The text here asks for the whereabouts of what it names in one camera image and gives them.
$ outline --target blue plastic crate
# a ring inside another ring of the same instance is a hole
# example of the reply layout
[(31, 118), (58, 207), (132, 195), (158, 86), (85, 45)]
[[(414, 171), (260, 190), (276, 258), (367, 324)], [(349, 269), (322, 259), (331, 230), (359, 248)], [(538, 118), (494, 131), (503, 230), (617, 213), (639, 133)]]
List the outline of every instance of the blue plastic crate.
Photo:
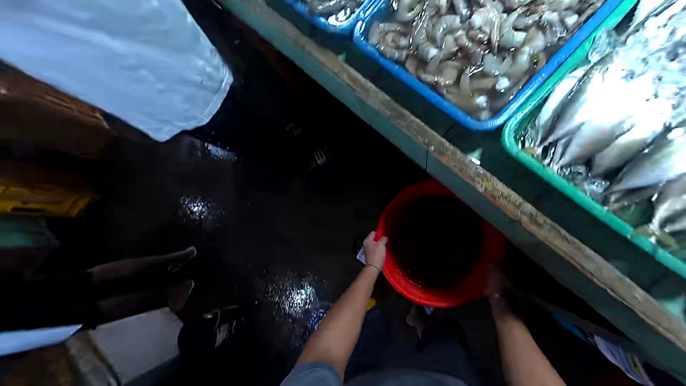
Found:
[(487, 120), (477, 120), (470, 117), (467, 113), (456, 107), (450, 101), (443, 98), (429, 85), (421, 82), (412, 74), (407, 72), (405, 67), (390, 59), (383, 57), (379, 51), (367, 41), (367, 33), (371, 28), (372, 22), (376, 20), (388, 20), (391, 13), (390, 0), (377, 0), (369, 7), (363, 18), (357, 22), (353, 42), (357, 48), (362, 50), (374, 61), (387, 69), (400, 81), (404, 82), (417, 93), (426, 98), (434, 106), (452, 116), (460, 125), (470, 130), (490, 131), (502, 127), (518, 110), (524, 101), (529, 98), (543, 83), (552, 75), (553, 72), (571, 55), (571, 53), (581, 45), (581, 43), (595, 31), (595, 29), (605, 20), (605, 18), (622, 2), (622, 0), (606, 0), (598, 11), (591, 16), (584, 25), (555, 53), (539, 72), (534, 74), (531, 79), (522, 87), (505, 107)]
[(355, 24), (367, 16), (367, 12), (376, 5), (377, 0), (363, 0), (362, 4), (355, 10), (355, 13), (341, 24), (329, 23), (329, 18), (309, 14), (307, 4), (303, 0), (284, 0), (286, 4), (290, 5), (293, 10), (307, 19), (310, 23), (316, 25), (321, 30), (330, 32), (332, 34), (341, 34), (350, 36), (355, 29)]

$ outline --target white plastic sheet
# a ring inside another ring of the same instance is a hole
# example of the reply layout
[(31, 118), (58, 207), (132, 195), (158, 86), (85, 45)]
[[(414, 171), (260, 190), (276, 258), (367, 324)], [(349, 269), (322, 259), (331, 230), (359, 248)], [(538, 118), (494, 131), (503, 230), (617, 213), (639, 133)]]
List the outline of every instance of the white plastic sheet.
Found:
[(181, 0), (3, 0), (0, 58), (159, 141), (203, 125), (233, 76)]

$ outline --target wrist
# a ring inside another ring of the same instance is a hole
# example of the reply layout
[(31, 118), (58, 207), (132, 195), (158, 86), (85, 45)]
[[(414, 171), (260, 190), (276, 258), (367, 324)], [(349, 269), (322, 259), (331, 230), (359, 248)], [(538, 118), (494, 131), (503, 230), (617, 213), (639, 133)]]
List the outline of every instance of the wrist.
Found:
[(377, 266), (376, 264), (367, 263), (364, 265), (363, 269), (366, 269), (367, 271), (372, 271), (372, 272), (376, 273), (377, 275), (379, 275), (381, 273), (381, 267)]

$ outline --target dark floor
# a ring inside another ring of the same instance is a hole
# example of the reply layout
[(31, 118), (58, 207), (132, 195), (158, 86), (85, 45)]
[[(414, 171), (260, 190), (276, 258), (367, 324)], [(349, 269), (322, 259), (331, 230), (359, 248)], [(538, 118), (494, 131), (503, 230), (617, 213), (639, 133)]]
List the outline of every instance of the dark floor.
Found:
[[(427, 175), (286, 59), (241, 39), (224, 39), (241, 41), (233, 48), (240, 71), (205, 127), (164, 144), (121, 138), (103, 161), (64, 162), (86, 175), (101, 198), (84, 218), (49, 222), (61, 247), (43, 270), (75, 271), (195, 245), (189, 307), (201, 312), (239, 304), (248, 321), (242, 340), (220, 352), (212, 374), (197, 379), (276, 385), (361, 269), (355, 254), (382, 209)], [(512, 258), (525, 259), (515, 250)], [(535, 269), (526, 271), (545, 275)], [(404, 323), (409, 302), (383, 279), (377, 284), (392, 332), (411, 343)], [(497, 351), (489, 351), (495, 335), (488, 305), (456, 315), (498, 373)], [(551, 362), (566, 364), (560, 373), (569, 384), (582, 383), (575, 374), (589, 373), (584, 361), (607, 369), (599, 353), (567, 338), (563, 350), (552, 348)], [(160, 383), (189, 382), (180, 368), (171, 370)], [(616, 371), (610, 366), (610, 374)]]

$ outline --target person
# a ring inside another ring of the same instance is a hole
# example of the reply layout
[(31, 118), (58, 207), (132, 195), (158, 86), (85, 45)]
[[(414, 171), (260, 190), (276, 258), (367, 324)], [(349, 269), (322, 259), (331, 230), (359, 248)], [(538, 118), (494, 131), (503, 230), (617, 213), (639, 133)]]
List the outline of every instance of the person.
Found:
[[(383, 237), (375, 241), (372, 232), (364, 241), (366, 265), (355, 281), (333, 305), (318, 329), (306, 342), (294, 369), (281, 383), (282, 386), (341, 385), (427, 385), (427, 386), (478, 386), (488, 383), (470, 361), (470, 355), (460, 339), (442, 338), (423, 342), (423, 350), (405, 368), (377, 367), (345, 378), (346, 366), (362, 329), (374, 283), (386, 260), (386, 243)], [(497, 326), (498, 342), (504, 375), (511, 386), (557, 386), (565, 383), (541, 352), (528, 329), (508, 309), (500, 290), (501, 279), (496, 275), (488, 291), (491, 312)], [(421, 340), (428, 332), (421, 333)], [(422, 360), (421, 356), (431, 356)], [(450, 368), (424, 365), (439, 361), (450, 362)]]
[(179, 313), (195, 285), (186, 271), (196, 253), (189, 247), (66, 275), (2, 276), (0, 356), (57, 344), (83, 327), (164, 306)]

